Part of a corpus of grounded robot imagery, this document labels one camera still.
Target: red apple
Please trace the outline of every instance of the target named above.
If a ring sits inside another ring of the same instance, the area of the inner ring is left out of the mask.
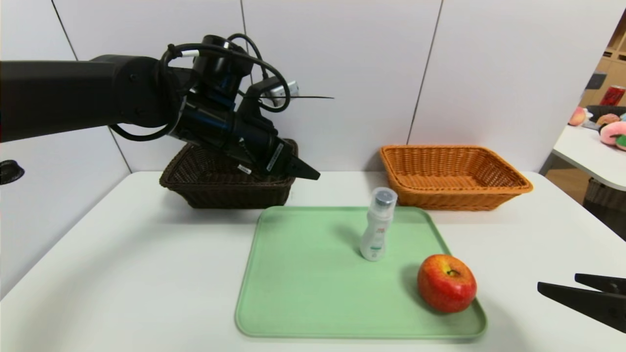
[[[419,267],[418,291],[434,309],[460,312],[476,297],[476,279],[464,262],[447,254],[435,254]]]

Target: green tray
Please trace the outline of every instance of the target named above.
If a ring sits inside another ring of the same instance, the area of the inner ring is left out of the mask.
[[[281,338],[456,339],[482,334],[477,300],[442,314],[417,293],[420,263],[450,251],[427,213],[398,207],[378,262],[361,256],[367,208],[272,207],[261,214],[235,320]]]

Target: floor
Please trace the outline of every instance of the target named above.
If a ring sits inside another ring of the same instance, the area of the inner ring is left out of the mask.
[[[546,178],[567,193],[578,203],[583,204],[590,176],[577,168],[553,168]]]

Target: peach plush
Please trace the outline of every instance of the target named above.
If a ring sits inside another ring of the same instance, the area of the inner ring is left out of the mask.
[[[626,135],[626,122],[613,122],[600,128],[600,141],[604,144],[616,145],[617,139],[624,135]]]
[[[620,121],[620,117],[619,116],[617,116],[614,113],[608,113],[606,115],[600,116],[600,118],[598,119],[598,122],[596,122],[595,124],[602,126],[602,125],[605,125],[607,123],[613,123],[613,122],[618,122],[618,121]]]
[[[587,118],[587,114],[585,113],[585,109],[580,106],[576,106],[576,110],[574,110],[574,114],[570,117],[570,121],[567,123],[570,126],[579,126],[585,119]]]

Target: soda can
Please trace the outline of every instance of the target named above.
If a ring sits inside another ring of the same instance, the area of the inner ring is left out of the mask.
[[[607,89],[606,94],[604,94],[600,105],[615,106],[619,104],[620,100],[624,96],[624,92],[626,92],[626,88],[622,86],[610,86]]]

